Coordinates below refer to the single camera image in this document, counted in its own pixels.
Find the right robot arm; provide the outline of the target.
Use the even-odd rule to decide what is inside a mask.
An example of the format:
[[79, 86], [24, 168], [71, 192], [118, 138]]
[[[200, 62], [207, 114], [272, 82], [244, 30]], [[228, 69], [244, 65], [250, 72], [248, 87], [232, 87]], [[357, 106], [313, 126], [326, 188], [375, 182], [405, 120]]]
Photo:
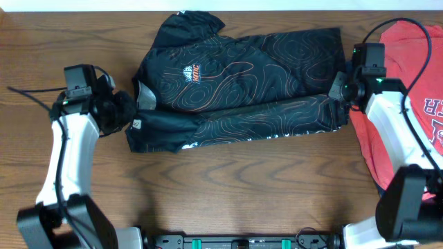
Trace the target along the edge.
[[343, 228], [344, 248], [389, 248], [442, 241], [442, 156], [430, 143], [401, 80], [384, 68], [338, 72], [328, 96], [355, 104], [375, 126], [395, 173], [375, 215]]

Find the black orange-patterned jersey shirt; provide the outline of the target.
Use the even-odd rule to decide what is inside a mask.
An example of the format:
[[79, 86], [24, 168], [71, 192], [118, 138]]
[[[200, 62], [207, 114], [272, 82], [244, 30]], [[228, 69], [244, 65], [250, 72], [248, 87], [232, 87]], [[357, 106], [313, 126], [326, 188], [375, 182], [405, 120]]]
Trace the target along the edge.
[[132, 82], [132, 152], [328, 133], [348, 112], [328, 92], [345, 69], [339, 28], [227, 37], [224, 23], [181, 11], [160, 26]]

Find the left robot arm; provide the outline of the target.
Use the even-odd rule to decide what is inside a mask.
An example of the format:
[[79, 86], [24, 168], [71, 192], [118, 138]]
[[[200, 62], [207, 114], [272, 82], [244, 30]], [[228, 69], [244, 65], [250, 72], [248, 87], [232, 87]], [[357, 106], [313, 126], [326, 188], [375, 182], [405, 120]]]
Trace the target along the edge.
[[137, 227], [115, 228], [91, 198], [98, 139], [119, 130], [132, 104], [106, 73], [66, 74], [66, 88], [48, 108], [53, 148], [35, 205], [18, 211], [29, 248], [143, 248]]

